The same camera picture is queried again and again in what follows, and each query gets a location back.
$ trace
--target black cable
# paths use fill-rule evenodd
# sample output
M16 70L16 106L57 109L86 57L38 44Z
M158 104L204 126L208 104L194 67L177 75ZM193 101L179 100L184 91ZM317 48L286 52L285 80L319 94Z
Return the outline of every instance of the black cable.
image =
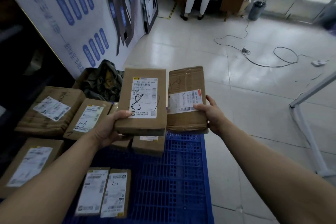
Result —
M248 27L249 24L250 24L250 20L249 20L249 19L246 19L246 20L248 21L248 22L247 22L247 26L245 27L246 36L244 36L244 37L238 37L238 36L235 36L235 35L225 35L225 36L223 36L222 38L215 38L215 39L214 39L214 42L215 42L216 44L219 44L219 45L230 46L230 47L235 48L236 50L240 51L240 52L243 54L243 56L244 56L248 61L250 61L252 64L257 65L257 66L261 66L261 67L277 68L277 67L285 67L285 66L289 66L289 65L298 63L298 62L299 62L299 56L305 56L305 57L309 57L309 58L315 59L315 58L313 58L313 57L311 57L311 56L307 56L307 55L304 55L304 54L299 54L299 55L297 55L292 49L289 49L289 48L287 48L287 47L278 46L278 47L276 47L276 48L273 50L274 55L275 55L277 58L281 59L282 61L284 61L284 62L286 62L286 63L288 63L288 64L286 64L286 65L282 65L282 66L266 66L266 65L260 65L260 64L257 64L257 63L255 63L255 62L253 62L252 60L250 60L250 59L246 56L246 55L250 55L251 52L250 52L248 49L246 49L245 47L243 47L243 48L240 50L240 49L238 49L238 48L236 48L236 47L234 47L234 46L232 46L232 45L229 45L229 44L220 44L220 43L216 42L216 40L221 40L221 39L223 39L223 38L225 38L225 37L227 37L227 36L232 36L232 37L235 37L235 38L238 38L238 39L244 39L244 38L246 38L247 35L248 35L247 27ZM294 62L289 62L289 61L287 61L287 60L284 60L284 59L280 58L280 57L275 53L275 50L278 49L278 48L283 48L283 49L290 50L292 53L295 54L295 56L296 56L296 61L294 61Z

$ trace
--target blue plastic crate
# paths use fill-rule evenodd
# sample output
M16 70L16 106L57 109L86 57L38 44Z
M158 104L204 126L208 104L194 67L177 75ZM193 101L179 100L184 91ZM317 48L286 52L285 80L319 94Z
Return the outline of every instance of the blue plastic crate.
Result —
M91 166L132 171L128 217L74 217L77 195L64 224L214 223L204 135L167 133L162 158L105 148Z

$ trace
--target white metal stand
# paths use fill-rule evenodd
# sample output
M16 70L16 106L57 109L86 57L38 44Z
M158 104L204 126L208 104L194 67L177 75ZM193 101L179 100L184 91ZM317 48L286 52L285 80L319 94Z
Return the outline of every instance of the white metal stand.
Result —
M300 104L307 99L309 99L312 95L323 89L325 86L329 85L333 81L336 80L336 72L332 73L330 76L325 78L323 81L318 83L315 87L311 88L307 92L301 94L297 99L295 99L292 103L289 104L289 107L292 109L296 117L298 118L299 122L298 125L300 126L302 132L304 133L305 137L307 138L311 149L313 150L314 158L317 161L319 170L317 174L321 175L322 177L333 176L336 175L336 171L331 170L327 167L322 154L317 146L313 133L305 120L304 116L302 115Z

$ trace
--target cardboard box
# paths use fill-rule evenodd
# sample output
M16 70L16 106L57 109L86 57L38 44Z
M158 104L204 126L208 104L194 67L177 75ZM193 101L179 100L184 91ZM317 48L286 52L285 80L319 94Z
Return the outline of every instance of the cardboard box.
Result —
M115 122L121 134L163 136L167 125L166 69L125 68L119 110L133 111Z
M81 90L46 86L15 131L40 136L63 135L84 99Z
M208 132L207 117L193 103L206 104L203 67L169 72L167 129L174 133Z
M100 212L101 218L127 218L130 187L131 170L110 170Z
M82 135L94 128L110 111L112 103L85 99L79 107L63 137L78 140Z
M118 102L115 102L111 108L111 111L109 114L112 114L118 110ZM133 139L132 136L125 136L125 139L122 141L115 141L111 144L111 148L119 151L128 151L128 147Z
M162 157L165 150L165 136L135 136L132 149L136 154Z
M109 178L109 167L91 167L86 173L75 216L99 215Z
M62 140L28 138L0 179L0 198L7 198L50 165L62 154L63 145Z

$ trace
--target black trash can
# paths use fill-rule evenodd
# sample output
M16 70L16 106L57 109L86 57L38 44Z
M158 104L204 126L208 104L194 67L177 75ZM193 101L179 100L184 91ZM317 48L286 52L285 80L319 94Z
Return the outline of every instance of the black trash can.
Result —
M253 3L252 9L250 10L248 19L250 21L256 21L264 11L265 7L266 7L265 2L255 1Z

